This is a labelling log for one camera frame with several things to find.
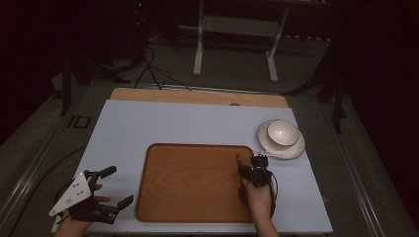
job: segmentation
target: table leg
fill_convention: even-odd
[[[204,27],[203,27],[203,20],[204,20],[204,0],[200,1],[200,18],[198,20],[198,47],[197,47],[197,54],[195,55],[195,65],[194,65],[194,75],[200,76],[201,75],[201,67],[203,65],[203,34],[204,34]]]
[[[278,74],[277,74],[277,67],[275,66],[275,61],[274,61],[274,55],[275,55],[275,51],[277,50],[278,43],[280,42],[281,34],[283,32],[284,25],[286,23],[286,19],[287,19],[289,11],[290,11],[290,8],[286,8],[284,10],[283,17],[281,18],[281,22],[278,24],[277,32],[275,33],[274,45],[272,46],[270,51],[269,50],[266,51],[266,59],[268,62],[269,75],[271,77],[271,82],[273,83],[277,83],[279,81]]]

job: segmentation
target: robotic hand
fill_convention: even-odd
[[[68,209],[72,219],[114,224],[118,213],[128,207],[133,196],[118,202],[118,206],[100,204],[95,200],[95,186],[99,179],[104,179],[117,172],[117,167],[111,166],[102,171],[80,173],[71,183],[64,185],[55,196],[55,206],[49,212],[50,216],[62,213]]]

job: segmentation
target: dark background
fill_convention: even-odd
[[[277,18],[275,1],[241,1],[232,8],[208,1],[214,14]],[[382,163],[419,226],[418,1],[329,1],[338,7],[292,4],[284,34],[333,39],[313,80],[341,73]],[[69,46],[96,61],[132,58],[134,24],[153,25],[176,39],[177,26],[195,26],[199,2],[179,1],[9,1],[0,10],[0,143],[54,93],[50,78],[61,71]]]

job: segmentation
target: bowl on plate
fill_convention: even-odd
[[[292,123],[272,119],[259,126],[258,138],[268,154],[280,159],[293,159],[302,154],[305,141],[301,132]]]

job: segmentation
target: tabletop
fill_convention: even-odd
[[[115,202],[137,198],[147,148],[155,143],[246,145],[263,150],[261,123],[285,119],[297,126],[284,97],[244,93],[117,89],[107,101],[76,174],[117,166],[101,180],[97,195]],[[273,222],[281,233],[326,233],[332,227],[304,151],[298,158],[270,158],[279,197]],[[150,223],[135,218],[135,203],[114,225],[94,223],[88,231],[136,234],[250,234],[252,223]]]

